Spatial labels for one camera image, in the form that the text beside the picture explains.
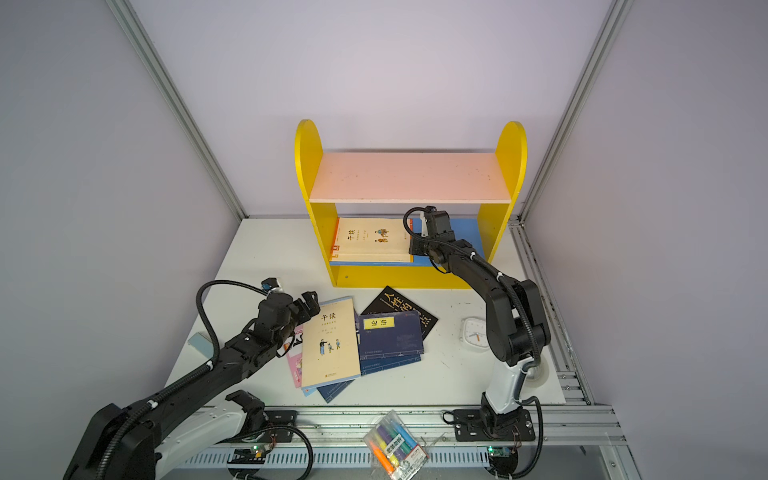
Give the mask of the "cream book blue edge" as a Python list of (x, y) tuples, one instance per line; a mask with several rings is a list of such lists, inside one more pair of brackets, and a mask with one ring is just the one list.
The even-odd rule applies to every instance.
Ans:
[(356, 311), (351, 296), (324, 302), (302, 327), (301, 389), (320, 387), (361, 376)]

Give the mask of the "cream book red edge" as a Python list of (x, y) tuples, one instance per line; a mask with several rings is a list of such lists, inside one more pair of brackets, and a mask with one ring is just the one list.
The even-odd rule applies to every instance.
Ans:
[(395, 218), (342, 217), (330, 260), (336, 263), (411, 263), (410, 235)]

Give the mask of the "dark blue book yellow label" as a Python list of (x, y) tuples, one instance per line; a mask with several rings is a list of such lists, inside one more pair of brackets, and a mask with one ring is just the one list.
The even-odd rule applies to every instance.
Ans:
[(415, 311), (362, 315), (358, 328), (361, 360), (422, 355), (421, 321)]

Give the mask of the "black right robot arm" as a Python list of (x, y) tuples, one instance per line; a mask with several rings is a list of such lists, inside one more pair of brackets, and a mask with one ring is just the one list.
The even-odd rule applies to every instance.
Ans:
[(412, 207), (402, 222), (411, 254), (426, 257), (436, 270), (460, 278), (485, 303), (486, 338), (498, 363), (479, 412), (486, 428), (498, 428), (524, 405), (538, 402), (534, 397), (524, 399), (522, 390), (529, 374), (540, 367), (543, 348), (551, 341), (539, 288), (530, 280), (503, 273), (470, 242), (458, 239), (445, 211)]

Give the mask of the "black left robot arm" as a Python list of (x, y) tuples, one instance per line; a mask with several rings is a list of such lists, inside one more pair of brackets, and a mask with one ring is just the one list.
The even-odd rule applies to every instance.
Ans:
[(203, 284), (196, 294), (198, 316), (212, 342), (211, 357), (170, 385), (126, 407), (108, 404), (90, 419), (64, 473), (67, 479), (160, 479), (196, 454), (222, 442), (296, 427), (270, 421), (258, 397), (238, 389), (274, 358), (285, 355), (295, 330), (320, 312), (318, 295), (298, 298), (267, 278), (255, 318), (220, 343), (208, 318)]

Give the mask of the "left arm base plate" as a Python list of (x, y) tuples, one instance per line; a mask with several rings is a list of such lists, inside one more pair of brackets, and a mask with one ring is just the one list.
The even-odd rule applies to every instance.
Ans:
[(205, 406), (203, 415), (216, 421), (219, 430), (228, 433), (219, 443), (290, 442), (296, 435), (297, 412), (268, 410), (265, 403), (246, 390), (236, 390), (213, 405)]

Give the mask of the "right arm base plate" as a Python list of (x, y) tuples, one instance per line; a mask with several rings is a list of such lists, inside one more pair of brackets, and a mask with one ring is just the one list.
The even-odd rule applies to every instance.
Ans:
[(444, 423), (451, 426), (459, 442), (528, 442), (536, 439), (530, 413), (518, 407), (510, 413), (496, 414), (489, 408), (444, 411)]

